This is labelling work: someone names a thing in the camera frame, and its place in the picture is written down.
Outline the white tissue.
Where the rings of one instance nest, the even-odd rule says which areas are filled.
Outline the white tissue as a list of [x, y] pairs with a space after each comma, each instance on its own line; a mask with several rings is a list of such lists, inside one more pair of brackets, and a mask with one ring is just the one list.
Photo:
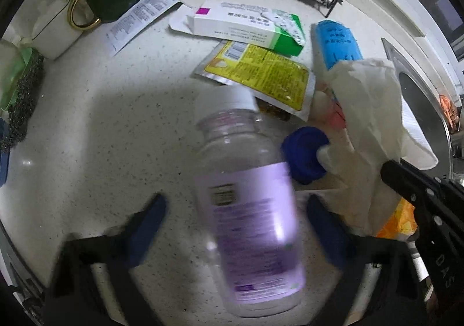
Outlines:
[[348, 187], [329, 206], [356, 231], [374, 236], [400, 202], [400, 196], [381, 180], [382, 165], [405, 160], [430, 170], [439, 160], [403, 98], [391, 61], [339, 61], [323, 80], [345, 115], [350, 143], [318, 151], [323, 167]]

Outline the blue plastic cap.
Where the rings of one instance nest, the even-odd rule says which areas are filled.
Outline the blue plastic cap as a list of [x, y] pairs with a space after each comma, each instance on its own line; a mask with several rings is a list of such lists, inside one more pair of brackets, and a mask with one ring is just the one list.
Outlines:
[[284, 139], [281, 148], [293, 180], [309, 185], [326, 175], [317, 157], [318, 150], [326, 145], [329, 145], [326, 134], [309, 126], [297, 129]]

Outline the clear bottle purple label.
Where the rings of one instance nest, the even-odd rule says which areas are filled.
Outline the clear bottle purple label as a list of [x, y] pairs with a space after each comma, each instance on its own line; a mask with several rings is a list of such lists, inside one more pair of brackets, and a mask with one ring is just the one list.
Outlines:
[[240, 86], [205, 90], [195, 102], [203, 142], [193, 188], [205, 254], [226, 310], [244, 318], [294, 308], [306, 283], [288, 164], [259, 116]]

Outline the white green medicine box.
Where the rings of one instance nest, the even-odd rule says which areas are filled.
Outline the white green medicine box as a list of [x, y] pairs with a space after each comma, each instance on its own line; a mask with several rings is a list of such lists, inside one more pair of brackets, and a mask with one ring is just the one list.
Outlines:
[[199, 7], [182, 5], [169, 26], [196, 37], [252, 44], [284, 56], [298, 56], [306, 36], [297, 15], [244, 3], [207, 0]]

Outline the orange snack wrapper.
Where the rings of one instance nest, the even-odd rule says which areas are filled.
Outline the orange snack wrapper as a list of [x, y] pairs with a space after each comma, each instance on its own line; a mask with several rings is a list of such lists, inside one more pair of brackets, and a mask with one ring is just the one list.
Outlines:
[[402, 198], [376, 237], [405, 241], [417, 231], [417, 228], [418, 225], [414, 219], [414, 206]]

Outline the orange cloth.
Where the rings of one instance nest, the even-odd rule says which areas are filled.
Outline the orange cloth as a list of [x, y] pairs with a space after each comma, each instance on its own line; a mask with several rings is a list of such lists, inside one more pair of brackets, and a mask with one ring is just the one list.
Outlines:
[[459, 124], [459, 114], [454, 103], [445, 95], [440, 95], [440, 105], [443, 110], [445, 120], [450, 129], [450, 132], [453, 134], [458, 130]]

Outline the stainless steel sink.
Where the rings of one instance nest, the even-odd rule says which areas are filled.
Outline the stainless steel sink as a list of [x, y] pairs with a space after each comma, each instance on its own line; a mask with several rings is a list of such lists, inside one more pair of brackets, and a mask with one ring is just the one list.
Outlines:
[[452, 177], [452, 146], [447, 122], [431, 88], [411, 66], [408, 60], [386, 39], [382, 38], [386, 56], [396, 68], [403, 97], [422, 128], [438, 164], [426, 173], [430, 177]]

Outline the yellow silver foil packet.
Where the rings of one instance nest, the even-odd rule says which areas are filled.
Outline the yellow silver foil packet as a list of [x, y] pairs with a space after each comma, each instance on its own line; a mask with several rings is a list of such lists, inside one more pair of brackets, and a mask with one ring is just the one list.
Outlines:
[[256, 98], [306, 121], [315, 76], [301, 63], [247, 43], [221, 41], [194, 74], [223, 85], [249, 88]]

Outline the blue plastic wrapper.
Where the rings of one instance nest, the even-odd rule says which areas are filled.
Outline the blue plastic wrapper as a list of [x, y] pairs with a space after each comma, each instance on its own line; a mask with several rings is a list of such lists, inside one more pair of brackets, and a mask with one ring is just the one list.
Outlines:
[[339, 61], [363, 59], [352, 31], [337, 21], [326, 19], [313, 24], [311, 43], [316, 72], [329, 70]]

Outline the green scouring sponge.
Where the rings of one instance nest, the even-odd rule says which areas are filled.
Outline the green scouring sponge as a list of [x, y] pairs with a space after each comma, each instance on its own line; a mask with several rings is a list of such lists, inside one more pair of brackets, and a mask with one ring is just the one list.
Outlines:
[[44, 77], [44, 58], [37, 50], [1, 41], [1, 119], [6, 122], [2, 152], [26, 138]]

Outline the white ceramic container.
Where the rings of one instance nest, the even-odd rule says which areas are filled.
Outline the white ceramic container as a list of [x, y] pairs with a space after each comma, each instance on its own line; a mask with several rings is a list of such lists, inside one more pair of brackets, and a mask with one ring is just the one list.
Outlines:
[[39, 17], [34, 23], [31, 46], [49, 60], [59, 58], [81, 36], [82, 32], [68, 22], [70, 0], [41, 2]]

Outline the printed paper leaflet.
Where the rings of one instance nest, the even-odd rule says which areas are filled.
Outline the printed paper leaflet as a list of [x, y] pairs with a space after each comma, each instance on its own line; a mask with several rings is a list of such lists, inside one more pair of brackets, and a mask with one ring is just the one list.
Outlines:
[[140, 32], [181, 3], [181, 0], [139, 0], [106, 29], [104, 39], [109, 55], [116, 56]]

